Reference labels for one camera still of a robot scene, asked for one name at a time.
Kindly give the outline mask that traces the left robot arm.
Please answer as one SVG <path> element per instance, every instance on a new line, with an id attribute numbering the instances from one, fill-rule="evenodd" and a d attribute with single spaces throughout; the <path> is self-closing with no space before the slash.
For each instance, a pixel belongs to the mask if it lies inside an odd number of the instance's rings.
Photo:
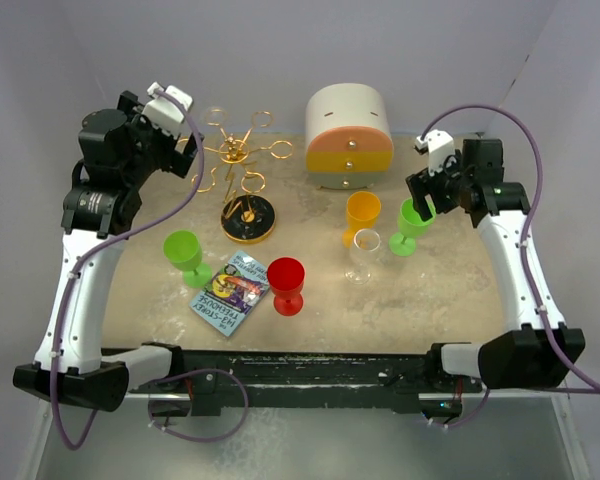
<path id="1" fill-rule="evenodd" d="M 123 92 L 116 107 L 87 115 L 78 134 L 82 157 L 63 200 L 62 268 L 51 317 L 33 360 L 13 374 L 16 388 L 55 405 L 112 412 L 149 381 L 164 392 L 185 382 L 178 347 L 149 342 L 102 352 L 114 272 L 126 240 L 141 231 L 133 221 L 142 186 L 158 170 L 184 178 L 191 165 L 204 164 L 199 133 L 178 145 L 192 97 L 159 83 L 147 94 L 141 103 Z"/>

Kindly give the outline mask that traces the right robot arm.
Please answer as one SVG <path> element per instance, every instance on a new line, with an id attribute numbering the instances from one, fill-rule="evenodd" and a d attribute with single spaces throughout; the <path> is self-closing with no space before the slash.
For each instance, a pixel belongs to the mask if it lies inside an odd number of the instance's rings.
<path id="1" fill-rule="evenodd" d="M 505 331 L 484 343 L 437 343 L 425 366 L 426 383 L 447 391 L 460 376 L 490 389 L 550 389 L 585 347 L 581 330 L 569 328 L 544 279 L 532 233 L 525 228 L 530 203 L 524 187 L 504 179 L 503 144 L 469 139 L 457 149 L 453 138 L 434 130 L 414 148 L 428 165 L 405 180 L 415 212 L 423 220 L 460 207 L 486 247 L 495 274 Z"/>

